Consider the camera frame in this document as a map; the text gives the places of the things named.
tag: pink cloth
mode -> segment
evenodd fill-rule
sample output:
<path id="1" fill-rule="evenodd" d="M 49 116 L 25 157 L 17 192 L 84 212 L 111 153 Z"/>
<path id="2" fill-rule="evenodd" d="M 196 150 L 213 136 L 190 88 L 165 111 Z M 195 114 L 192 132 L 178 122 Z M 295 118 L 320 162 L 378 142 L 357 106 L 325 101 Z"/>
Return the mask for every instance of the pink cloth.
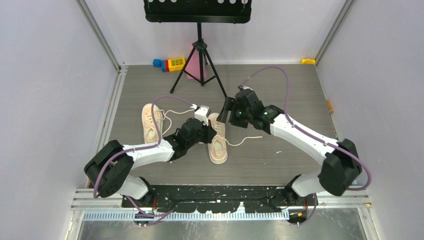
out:
<path id="1" fill-rule="evenodd" d="M 190 61 L 187 63 L 185 70 L 200 80 L 199 52 L 197 50 L 193 52 L 193 55 L 191 56 Z M 188 74 L 186 74 L 186 76 L 188 79 L 193 79 Z M 205 60 L 203 60 L 203 78 L 206 78 Z"/>

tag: music stand tray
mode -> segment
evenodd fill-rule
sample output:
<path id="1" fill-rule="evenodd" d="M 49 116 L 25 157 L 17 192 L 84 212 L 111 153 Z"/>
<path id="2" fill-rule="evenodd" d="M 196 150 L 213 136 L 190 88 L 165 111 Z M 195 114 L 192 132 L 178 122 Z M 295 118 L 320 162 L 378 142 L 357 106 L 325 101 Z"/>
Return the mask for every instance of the music stand tray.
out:
<path id="1" fill-rule="evenodd" d="M 230 0 L 143 0 L 144 11 L 146 13 L 146 19 L 152 23 L 197 23 L 197 41 L 194 42 L 193 49 L 191 50 L 184 67 L 178 75 L 172 89 L 169 91 L 171 94 L 174 92 L 175 87 L 178 84 L 183 73 L 190 75 L 193 79 L 198 81 L 201 86 L 204 86 L 211 80 L 215 79 L 218 81 L 221 87 L 222 93 L 227 97 L 227 93 L 221 83 L 220 77 L 218 76 L 217 70 L 215 69 L 214 63 L 209 56 L 208 45 L 202 38 L 202 23 L 230 23 L 230 24 L 245 24 L 251 19 L 252 12 L 252 0 L 235 0 L 231 3 Z M 200 67 L 200 79 L 194 77 L 186 71 L 186 67 L 195 50 L 199 54 L 199 67 Z M 209 61 L 212 67 L 214 76 L 208 80 L 204 79 L 203 60 L 204 57 Z"/>

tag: gray wall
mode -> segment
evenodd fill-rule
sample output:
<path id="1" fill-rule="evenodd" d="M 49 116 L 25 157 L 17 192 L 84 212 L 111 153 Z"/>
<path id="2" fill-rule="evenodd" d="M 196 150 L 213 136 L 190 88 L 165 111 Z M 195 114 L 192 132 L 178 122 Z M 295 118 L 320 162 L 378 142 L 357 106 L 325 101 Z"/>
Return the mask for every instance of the gray wall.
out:
<path id="1" fill-rule="evenodd" d="M 249 1 L 252 1 L 252 13 L 248 23 L 202 25 L 202 36 L 215 63 L 287 63 L 315 58 L 345 2 Z M 127 65 L 151 65 L 153 59 L 187 58 L 190 44 L 197 40 L 195 23 L 148 22 L 141 0 L 87 2 L 95 10 L 107 42 L 112 48 L 116 46 L 114 53 L 122 56 Z"/>
<path id="2" fill-rule="evenodd" d="M 0 238 L 63 239 L 116 72 L 74 0 L 0 6 Z"/>
<path id="3" fill-rule="evenodd" d="M 424 228 L 424 2 L 356 1 L 319 63 L 333 121 L 369 166 L 386 239 Z"/>

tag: shoe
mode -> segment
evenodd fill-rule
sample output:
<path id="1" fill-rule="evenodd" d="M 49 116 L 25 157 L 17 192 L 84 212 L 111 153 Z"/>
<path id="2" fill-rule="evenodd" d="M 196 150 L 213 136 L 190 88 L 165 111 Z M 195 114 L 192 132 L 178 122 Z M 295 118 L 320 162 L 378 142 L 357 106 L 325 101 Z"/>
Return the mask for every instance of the shoe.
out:
<path id="1" fill-rule="evenodd" d="M 164 117 L 162 116 L 161 110 L 156 105 L 153 107 L 153 114 L 157 126 L 162 133 Z M 141 112 L 141 120 L 143 123 L 144 143 L 150 144 L 157 142 L 159 140 L 159 136 L 158 132 L 156 131 L 155 124 L 153 123 L 151 103 L 144 105 L 143 111 Z"/>
<path id="2" fill-rule="evenodd" d="M 211 113 L 208 117 L 212 128 L 216 131 L 216 136 L 212 138 L 212 142 L 207 144 L 209 149 L 209 157 L 214 164 L 223 164 L 227 160 L 227 143 L 225 138 L 225 124 L 217 121 L 219 113 Z"/>

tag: tripod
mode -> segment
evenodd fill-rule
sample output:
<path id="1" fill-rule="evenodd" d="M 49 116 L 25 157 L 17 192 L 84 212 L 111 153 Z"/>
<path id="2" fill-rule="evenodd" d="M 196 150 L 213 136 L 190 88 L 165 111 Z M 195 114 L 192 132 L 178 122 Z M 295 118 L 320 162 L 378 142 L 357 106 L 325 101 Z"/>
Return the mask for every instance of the tripod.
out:
<path id="1" fill-rule="evenodd" d="M 217 70 L 215 69 L 214 63 L 212 62 L 212 59 L 209 56 L 208 50 L 206 49 L 207 47 L 208 47 L 208 45 L 203 41 L 203 38 L 202 38 L 202 24 L 200 22 L 198 22 L 197 23 L 197 41 L 193 43 L 193 49 L 191 50 L 190 55 L 188 56 L 187 61 L 184 64 L 184 67 L 179 72 L 179 75 L 178 75 L 175 83 L 173 84 L 171 90 L 169 91 L 171 94 L 174 92 L 175 87 L 177 86 L 178 81 L 180 80 L 183 73 L 186 73 L 187 75 L 192 77 L 194 80 L 198 81 L 202 87 L 205 84 L 209 83 L 214 78 L 216 78 L 216 80 L 218 80 L 219 86 L 221 87 L 222 93 L 224 94 L 224 97 L 227 97 L 227 93 L 225 92 L 223 83 L 221 82 L 220 77 L 218 76 Z M 193 54 L 195 53 L 195 50 L 197 50 L 198 54 L 199 54 L 200 79 L 198 79 L 197 77 L 193 76 L 191 73 L 186 71 L 187 64 L 189 63 L 190 59 L 192 58 Z M 212 67 L 212 70 L 213 70 L 213 73 L 214 73 L 214 75 L 206 81 L 205 81 L 204 69 L 203 69 L 204 56 L 206 56 L 207 60 L 209 61 L 209 64 Z"/>

